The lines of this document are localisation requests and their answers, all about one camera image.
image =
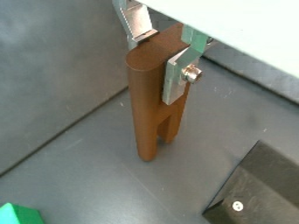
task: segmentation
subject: brown wooden post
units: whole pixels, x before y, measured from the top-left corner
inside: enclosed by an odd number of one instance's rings
[[[183,25],[173,25],[141,43],[125,57],[136,148],[144,161],[155,158],[156,137],[169,143],[180,128],[189,83],[172,105],[165,105],[161,99],[165,62],[187,47],[181,42],[181,33]]]

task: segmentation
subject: green object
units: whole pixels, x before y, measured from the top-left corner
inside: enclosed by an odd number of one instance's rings
[[[37,210],[6,203],[0,208],[1,224],[44,224]]]

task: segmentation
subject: bolt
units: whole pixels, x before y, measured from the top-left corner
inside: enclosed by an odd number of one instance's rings
[[[244,206],[243,206],[241,202],[235,201],[232,204],[232,208],[236,212],[240,212],[243,210]]]
[[[207,45],[209,45],[212,41],[213,41],[213,38],[212,37],[208,37],[208,39],[207,39]]]
[[[201,78],[201,70],[193,65],[188,65],[181,70],[181,79],[188,81],[191,84],[196,83]]]

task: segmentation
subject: white dot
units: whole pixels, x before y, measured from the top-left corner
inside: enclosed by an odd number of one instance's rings
[[[243,206],[241,202],[235,201],[232,204],[232,208],[235,211],[240,212],[243,210],[244,206]]]

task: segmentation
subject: metal clamp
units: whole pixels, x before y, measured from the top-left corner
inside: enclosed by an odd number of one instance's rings
[[[183,95],[187,81],[191,84],[199,81],[201,70],[196,66],[212,38],[185,25],[181,30],[181,41],[191,46],[167,61],[163,84],[163,102],[167,105]]]
[[[113,5],[125,29],[128,49],[131,50],[141,41],[151,38],[157,30],[152,27],[145,5],[133,0],[113,0]]]

